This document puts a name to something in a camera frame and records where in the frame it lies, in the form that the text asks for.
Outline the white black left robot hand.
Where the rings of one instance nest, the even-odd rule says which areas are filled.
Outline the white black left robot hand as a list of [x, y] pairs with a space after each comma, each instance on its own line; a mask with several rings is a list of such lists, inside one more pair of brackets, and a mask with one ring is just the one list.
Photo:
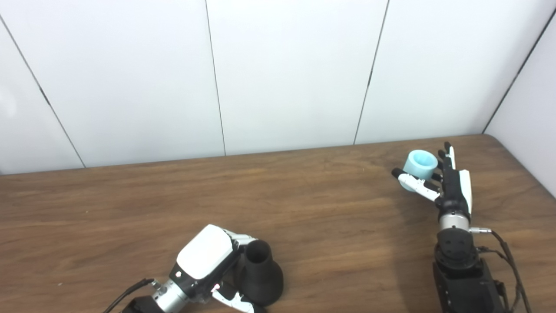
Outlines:
[[215, 299], [242, 313], [264, 313], [264, 307], [224, 280], [252, 242], [259, 241], [220, 226], [205, 226], [178, 253], [157, 305], [165, 313], [179, 313], [188, 303]]

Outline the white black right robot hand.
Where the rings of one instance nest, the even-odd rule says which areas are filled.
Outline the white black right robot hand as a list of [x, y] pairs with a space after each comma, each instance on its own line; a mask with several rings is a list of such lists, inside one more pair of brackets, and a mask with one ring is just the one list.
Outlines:
[[449, 141], [443, 144], [443, 150], [439, 150], [437, 154], [440, 160], [437, 161], [436, 168], [441, 174], [433, 173], [431, 180], [440, 182], [441, 186], [401, 168], [394, 168], [391, 174], [402, 186], [407, 186], [410, 191], [434, 202], [439, 210], [440, 223], [445, 216], [460, 216], [469, 225], [473, 201], [470, 172], [456, 168], [455, 149]]

